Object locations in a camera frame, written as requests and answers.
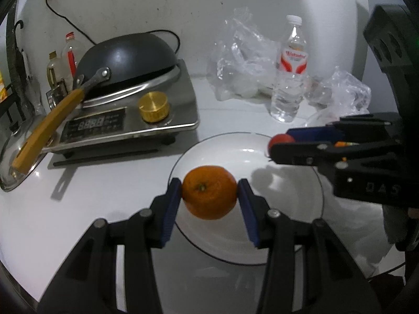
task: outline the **black cable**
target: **black cable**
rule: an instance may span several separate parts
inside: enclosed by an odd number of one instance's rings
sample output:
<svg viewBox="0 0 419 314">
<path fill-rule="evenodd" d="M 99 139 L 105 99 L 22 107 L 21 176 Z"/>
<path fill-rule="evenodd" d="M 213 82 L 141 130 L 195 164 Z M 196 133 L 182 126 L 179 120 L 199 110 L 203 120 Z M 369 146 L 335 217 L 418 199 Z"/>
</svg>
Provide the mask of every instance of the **black cable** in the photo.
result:
<svg viewBox="0 0 419 314">
<path fill-rule="evenodd" d="M 177 54 L 177 52 L 179 52 L 179 48 L 181 47 L 181 39 L 179 38 L 179 35 L 177 35 L 175 32 L 173 32 L 171 30 L 149 30 L 146 33 L 159 33 L 159 32 L 169 33 L 169 34 L 173 35 L 176 38 L 176 40 L 178 42 L 178 47 L 175 50 L 175 54 Z"/>
<path fill-rule="evenodd" d="M 373 277 L 370 277 L 370 278 L 368 278 L 367 280 L 368 280 L 368 281 L 371 281 L 372 279 L 376 278 L 377 276 L 380 276 L 380 275 L 383 275 L 383 274 L 390 274 L 390 273 L 392 273 L 393 271 L 396 271 L 396 270 L 398 270 L 398 269 L 402 268 L 405 264 L 406 264 L 406 262 L 403 262 L 403 263 L 399 264 L 397 267 L 394 267 L 394 268 L 392 268 L 392 269 L 390 269 L 390 270 L 387 270 L 387 271 L 382 272 L 382 273 L 380 273 L 380 274 L 378 274 L 378 275 L 375 275 L 375 276 L 373 276 Z"/>
<path fill-rule="evenodd" d="M 83 34 L 86 37 L 87 40 L 89 40 L 92 44 L 96 45 L 96 43 L 86 33 L 84 33 L 76 25 L 74 25 L 70 20 L 68 20 L 68 18 L 66 18 L 64 15 L 58 14 L 55 10 L 53 10 L 51 8 L 51 6 L 48 4 L 48 0 L 45 0 L 45 3 L 47 4 L 47 7 L 51 10 L 51 12 L 53 12 L 55 15 L 59 16 L 60 18 L 63 18 L 64 20 L 66 20 L 70 25 L 72 25 L 81 34 Z M 175 50 L 175 54 L 177 54 L 177 52 L 179 52 L 179 48 L 181 47 L 181 39 L 179 38 L 179 36 L 175 32 L 173 32 L 171 30 L 160 29 L 160 30 L 149 30 L 146 33 L 160 33 L 160 32 L 162 32 L 162 33 L 169 33 L 169 34 L 173 35 L 176 38 L 176 40 L 178 42 L 178 45 L 177 45 L 177 48 Z"/>
<path fill-rule="evenodd" d="M 78 30 L 81 34 L 83 34 L 87 40 L 89 40 L 93 45 L 96 45 L 96 43 L 86 33 L 84 33 L 79 27 L 77 27 L 74 23 L 68 20 L 68 18 L 66 18 L 64 15 L 58 14 L 55 10 L 53 10 L 51 6 L 49 5 L 48 0 L 45 0 L 45 3 L 47 4 L 47 7 L 51 10 L 51 12 L 53 12 L 55 15 L 59 16 L 60 18 L 63 18 L 64 20 L 66 20 L 76 30 Z"/>
</svg>

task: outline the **gold knob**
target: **gold knob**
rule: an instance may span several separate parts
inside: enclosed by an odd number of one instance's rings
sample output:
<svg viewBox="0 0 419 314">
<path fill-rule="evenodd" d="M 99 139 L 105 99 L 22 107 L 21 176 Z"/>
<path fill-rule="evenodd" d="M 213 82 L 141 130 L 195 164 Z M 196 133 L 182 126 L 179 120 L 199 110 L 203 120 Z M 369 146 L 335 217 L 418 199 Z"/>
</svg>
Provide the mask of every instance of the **gold knob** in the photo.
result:
<svg viewBox="0 0 419 314">
<path fill-rule="evenodd" d="M 166 118 L 170 111 L 167 96 L 163 92 L 149 92 L 138 102 L 141 117 L 146 122 L 158 122 Z"/>
</svg>

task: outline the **orange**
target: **orange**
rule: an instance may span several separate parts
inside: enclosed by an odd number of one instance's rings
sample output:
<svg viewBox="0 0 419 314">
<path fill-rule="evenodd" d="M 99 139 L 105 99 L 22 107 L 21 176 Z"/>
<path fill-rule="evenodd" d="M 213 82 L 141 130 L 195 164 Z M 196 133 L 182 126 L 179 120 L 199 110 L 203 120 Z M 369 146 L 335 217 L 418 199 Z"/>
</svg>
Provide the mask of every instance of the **orange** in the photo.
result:
<svg viewBox="0 0 419 314">
<path fill-rule="evenodd" d="M 219 219 L 234 208 L 237 183 L 233 175 L 221 166 L 200 166 L 185 176 L 182 198 L 196 217 Z"/>
</svg>

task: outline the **wooden handle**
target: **wooden handle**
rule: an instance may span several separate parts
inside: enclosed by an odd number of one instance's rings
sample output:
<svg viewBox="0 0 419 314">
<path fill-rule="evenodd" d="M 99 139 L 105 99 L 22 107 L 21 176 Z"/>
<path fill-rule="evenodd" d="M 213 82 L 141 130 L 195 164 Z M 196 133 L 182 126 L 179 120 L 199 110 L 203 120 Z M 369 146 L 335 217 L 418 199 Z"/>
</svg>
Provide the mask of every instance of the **wooden handle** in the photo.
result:
<svg viewBox="0 0 419 314">
<path fill-rule="evenodd" d="M 75 89 L 51 110 L 13 160 L 12 167 L 22 174 L 27 174 L 58 126 L 84 99 L 84 91 Z"/>
</svg>

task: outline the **small red tomato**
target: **small red tomato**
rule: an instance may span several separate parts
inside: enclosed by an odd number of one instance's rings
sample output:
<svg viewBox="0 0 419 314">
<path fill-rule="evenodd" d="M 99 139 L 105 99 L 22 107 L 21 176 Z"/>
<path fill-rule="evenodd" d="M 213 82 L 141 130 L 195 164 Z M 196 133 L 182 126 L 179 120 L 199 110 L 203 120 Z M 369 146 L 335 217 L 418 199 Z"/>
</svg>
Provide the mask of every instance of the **small red tomato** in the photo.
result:
<svg viewBox="0 0 419 314">
<path fill-rule="evenodd" d="M 273 147 L 273 145 L 278 143 L 295 143 L 295 139 L 293 136 L 290 136 L 286 133 L 277 134 L 276 136 L 273 136 L 269 141 L 268 152 L 271 152 L 271 148 Z"/>
</svg>

